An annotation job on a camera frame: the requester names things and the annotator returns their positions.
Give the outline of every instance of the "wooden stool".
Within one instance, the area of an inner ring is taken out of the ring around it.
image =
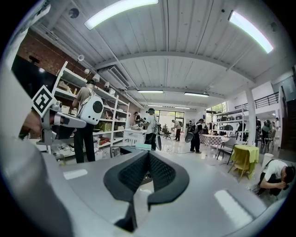
[[[248,156],[245,157],[244,163],[237,163],[237,161],[235,161],[233,163],[233,165],[230,167],[230,170],[228,171],[228,173],[229,173],[231,171],[231,169],[233,168],[233,166],[235,166],[235,168],[241,169],[241,175],[240,175],[239,182],[241,181],[242,175],[245,173],[245,171],[249,170],[249,162],[247,162],[247,160],[248,160]]]

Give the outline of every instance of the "yellow tablecloth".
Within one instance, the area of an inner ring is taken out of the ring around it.
[[[245,158],[248,158],[250,162],[248,178],[251,179],[253,171],[255,169],[255,165],[258,163],[259,160],[259,148],[248,145],[235,145],[230,160],[244,163]]]

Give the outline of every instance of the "checkered tablecloth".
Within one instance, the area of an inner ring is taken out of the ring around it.
[[[202,137],[206,146],[220,145],[222,143],[221,137],[218,136],[202,134]]]
[[[200,143],[205,143],[205,136],[203,134],[199,134],[199,141]]]

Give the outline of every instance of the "ceiling light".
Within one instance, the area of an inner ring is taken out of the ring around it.
[[[187,107],[175,107],[176,109],[190,109],[190,108],[187,108]]]
[[[268,39],[251,22],[237,12],[232,12],[230,14],[229,21],[253,37],[267,53],[273,50],[273,46]]]
[[[191,93],[191,92],[185,92],[184,95],[194,95],[194,96],[201,96],[201,97],[209,97],[208,94]]]
[[[157,4],[158,0],[120,0],[115,2],[108,7],[105,7],[103,10],[99,11],[98,13],[94,14],[90,19],[88,19],[84,25],[91,30],[104,20],[115,16],[121,12],[127,11],[129,9],[138,7],[138,6],[145,6],[150,4]]]
[[[163,93],[163,90],[152,90],[152,91],[149,91],[149,90],[138,90],[139,93]]]

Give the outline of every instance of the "black monitor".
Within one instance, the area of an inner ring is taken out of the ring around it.
[[[31,98],[34,97],[43,85],[52,92],[57,79],[57,76],[18,55],[16,55],[13,61],[12,71]]]

